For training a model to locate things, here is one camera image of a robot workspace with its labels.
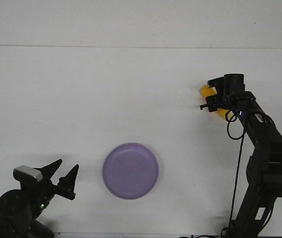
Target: purple dish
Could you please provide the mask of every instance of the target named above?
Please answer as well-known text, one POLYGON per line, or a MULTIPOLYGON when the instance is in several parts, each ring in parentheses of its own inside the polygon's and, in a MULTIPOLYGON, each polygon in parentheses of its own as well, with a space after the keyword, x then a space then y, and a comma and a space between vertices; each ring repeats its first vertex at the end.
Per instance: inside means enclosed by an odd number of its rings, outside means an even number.
POLYGON ((158 170, 157 160, 149 149, 137 143, 127 143, 107 156, 102 175, 105 185, 114 195, 137 199, 154 187, 158 170))

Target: orange object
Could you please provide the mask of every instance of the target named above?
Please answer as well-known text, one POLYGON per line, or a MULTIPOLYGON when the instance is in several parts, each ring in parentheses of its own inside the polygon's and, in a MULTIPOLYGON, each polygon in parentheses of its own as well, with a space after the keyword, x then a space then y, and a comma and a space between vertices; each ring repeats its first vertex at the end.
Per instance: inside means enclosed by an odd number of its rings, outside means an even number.
MULTIPOLYGON (((217 93, 213 88, 208 87, 208 85, 203 85, 200 89, 200 94, 205 99, 206 97, 215 95, 217 93)), ((225 119, 225 114, 228 112, 228 110, 223 108, 218 108, 216 112, 218 115, 220 115, 222 118, 225 119)))

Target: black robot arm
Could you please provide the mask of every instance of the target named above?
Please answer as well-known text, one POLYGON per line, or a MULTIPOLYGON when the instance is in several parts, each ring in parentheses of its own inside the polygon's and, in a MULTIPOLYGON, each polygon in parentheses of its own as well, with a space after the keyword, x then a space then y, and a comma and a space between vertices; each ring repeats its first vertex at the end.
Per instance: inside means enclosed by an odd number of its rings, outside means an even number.
POLYGON ((51 178, 61 165, 57 160, 42 168, 20 166, 13 176, 21 189, 6 192, 0 197, 0 238, 53 238, 51 230, 36 221, 51 199, 58 194, 75 198, 74 186, 79 165, 53 185, 51 178))
POLYGON ((206 97, 210 112, 229 110, 227 121, 239 119, 255 146, 246 169, 248 189, 235 220, 231 220, 225 238, 256 238, 277 197, 282 197, 282 136, 273 120, 245 91, 243 74, 226 74, 208 81, 217 94, 206 97))

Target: yellow object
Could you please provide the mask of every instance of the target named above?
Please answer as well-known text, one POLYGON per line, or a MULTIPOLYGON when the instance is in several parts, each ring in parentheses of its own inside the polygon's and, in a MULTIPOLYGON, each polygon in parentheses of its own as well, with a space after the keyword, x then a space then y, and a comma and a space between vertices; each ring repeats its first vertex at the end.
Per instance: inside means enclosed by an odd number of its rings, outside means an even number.
MULTIPOLYGON (((206 97, 215 95, 217 93, 213 88, 209 88, 208 85, 203 85, 200 89, 200 94, 205 99, 206 97)), ((220 115, 222 118, 225 119, 225 114, 228 112, 228 110, 223 108, 218 108, 216 112, 218 115, 220 115)))

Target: white wall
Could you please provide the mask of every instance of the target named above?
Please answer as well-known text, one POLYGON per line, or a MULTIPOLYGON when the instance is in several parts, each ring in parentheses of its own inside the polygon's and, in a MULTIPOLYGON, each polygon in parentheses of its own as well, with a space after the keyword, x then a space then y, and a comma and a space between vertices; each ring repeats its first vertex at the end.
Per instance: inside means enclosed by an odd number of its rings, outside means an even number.
MULTIPOLYGON (((0 196, 18 188, 13 168, 61 158, 54 182, 80 170, 77 198, 55 197, 41 216, 54 231, 219 235, 239 148, 199 110, 198 89, 231 72, 282 133, 282 1, 0 2, 0 196), (149 146, 160 165, 134 201, 101 176, 125 142, 149 146)), ((252 150, 247 140, 235 214, 252 150)), ((282 236, 282 199, 262 235, 282 236)))

